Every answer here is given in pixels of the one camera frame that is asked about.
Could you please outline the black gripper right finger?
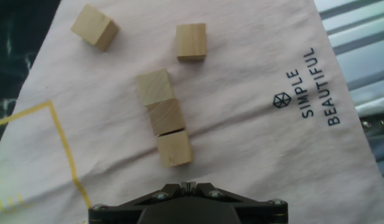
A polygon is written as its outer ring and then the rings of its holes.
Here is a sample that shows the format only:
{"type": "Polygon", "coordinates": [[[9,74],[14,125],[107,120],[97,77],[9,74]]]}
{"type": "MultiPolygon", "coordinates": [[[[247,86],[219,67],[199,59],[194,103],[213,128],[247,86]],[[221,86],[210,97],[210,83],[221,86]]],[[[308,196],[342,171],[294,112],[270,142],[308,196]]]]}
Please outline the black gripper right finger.
{"type": "Polygon", "coordinates": [[[242,223],[288,223],[288,203],[275,198],[256,201],[216,188],[211,183],[188,183],[188,196],[200,197],[229,205],[242,223]]]}

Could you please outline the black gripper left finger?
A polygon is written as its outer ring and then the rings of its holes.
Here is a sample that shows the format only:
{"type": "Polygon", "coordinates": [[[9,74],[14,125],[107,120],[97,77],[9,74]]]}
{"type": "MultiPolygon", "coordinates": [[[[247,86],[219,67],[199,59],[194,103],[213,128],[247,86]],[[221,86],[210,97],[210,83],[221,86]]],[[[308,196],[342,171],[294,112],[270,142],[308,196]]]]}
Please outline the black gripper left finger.
{"type": "Polygon", "coordinates": [[[188,183],[166,184],[162,189],[117,206],[94,204],[88,209],[88,223],[136,223],[143,210],[168,200],[186,196],[188,183]]]}

